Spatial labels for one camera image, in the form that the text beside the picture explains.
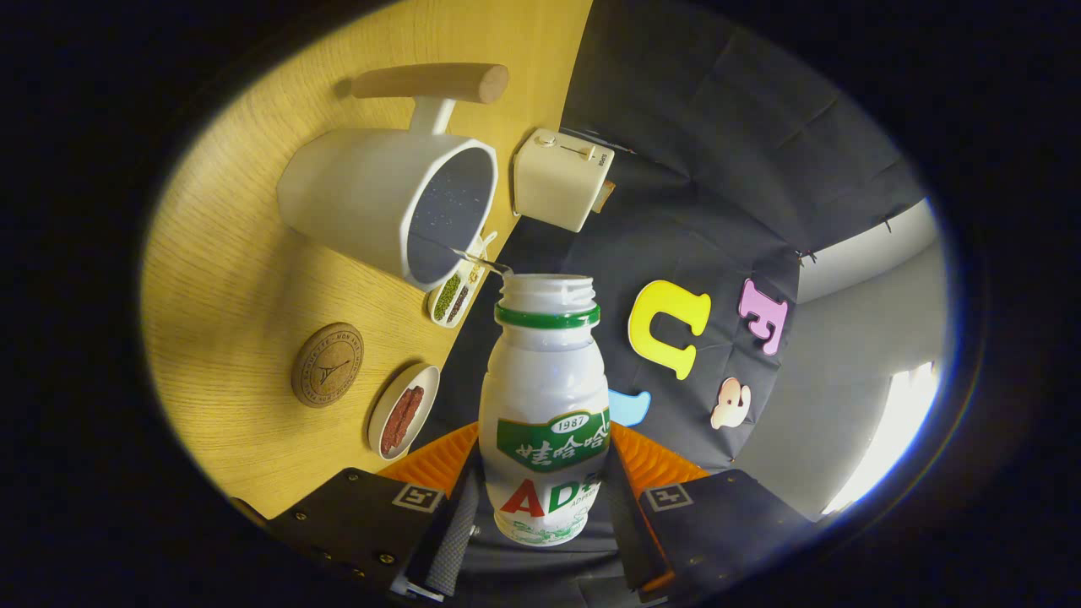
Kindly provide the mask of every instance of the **wooden handle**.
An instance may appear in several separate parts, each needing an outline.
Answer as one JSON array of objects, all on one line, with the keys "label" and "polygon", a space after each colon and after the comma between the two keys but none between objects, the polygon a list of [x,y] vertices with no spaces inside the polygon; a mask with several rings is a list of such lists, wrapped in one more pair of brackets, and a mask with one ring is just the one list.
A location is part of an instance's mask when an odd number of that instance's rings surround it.
[{"label": "wooden handle", "polygon": [[352,80],[355,97],[442,97],[491,104],[507,88],[499,64],[419,64],[366,71]]}]

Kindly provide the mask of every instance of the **wooden table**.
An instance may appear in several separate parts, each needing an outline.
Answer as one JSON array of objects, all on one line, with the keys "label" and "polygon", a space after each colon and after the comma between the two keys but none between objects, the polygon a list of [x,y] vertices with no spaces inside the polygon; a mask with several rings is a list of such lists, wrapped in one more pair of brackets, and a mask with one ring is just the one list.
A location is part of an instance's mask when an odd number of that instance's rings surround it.
[{"label": "wooden table", "polygon": [[[143,335],[169,420],[226,494],[273,517],[345,466],[382,468],[364,438],[382,389],[412,362],[441,367],[457,336],[427,318],[424,293],[310,241],[278,215],[278,179],[302,145],[333,129],[409,125],[412,100],[357,100],[342,83],[405,64],[509,68],[501,100],[459,103],[448,129],[498,154],[502,174],[483,230],[499,233],[489,248],[494,255],[516,223],[507,180],[512,154],[533,129],[558,129],[589,6],[391,5],[276,67],[192,142],[148,233]],[[341,400],[303,406],[290,386],[293,358],[312,332],[335,321],[360,330],[363,365]]]}]

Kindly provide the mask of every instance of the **white wall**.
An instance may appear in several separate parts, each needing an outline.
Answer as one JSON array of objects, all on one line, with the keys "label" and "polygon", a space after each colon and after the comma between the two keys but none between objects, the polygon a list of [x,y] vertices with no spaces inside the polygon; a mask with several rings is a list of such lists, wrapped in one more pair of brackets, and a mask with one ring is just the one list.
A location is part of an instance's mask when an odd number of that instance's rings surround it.
[{"label": "white wall", "polygon": [[927,248],[938,234],[927,200],[873,228],[815,252],[817,262],[803,261],[798,304],[863,282],[897,267]]},{"label": "white wall", "polygon": [[875,433],[890,376],[940,358],[946,306],[937,240],[882,275],[797,306],[777,383],[734,466],[818,520]]}]

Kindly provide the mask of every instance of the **white bottle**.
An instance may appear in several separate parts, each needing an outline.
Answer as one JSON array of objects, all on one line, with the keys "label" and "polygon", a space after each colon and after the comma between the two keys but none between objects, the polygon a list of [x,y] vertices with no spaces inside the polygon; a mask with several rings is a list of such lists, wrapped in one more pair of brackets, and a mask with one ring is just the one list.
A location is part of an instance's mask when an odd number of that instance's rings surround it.
[{"label": "white bottle", "polygon": [[479,432],[495,524],[533,546],[564,543],[586,525],[609,447],[608,379],[590,330],[593,279],[508,275],[495,320]]}]

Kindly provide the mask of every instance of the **green label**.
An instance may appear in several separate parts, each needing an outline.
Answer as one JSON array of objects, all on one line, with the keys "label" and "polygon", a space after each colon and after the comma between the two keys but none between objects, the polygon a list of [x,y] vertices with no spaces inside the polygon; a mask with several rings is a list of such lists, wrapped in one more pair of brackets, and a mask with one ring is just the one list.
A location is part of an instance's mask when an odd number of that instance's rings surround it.
[{"label": "green label", "polygon": [[499,419],[495,445],[526,468],[551,473],[590,459],[608,448],[609,410],[590,414],[577,411],[544,424],[522,424]]}]

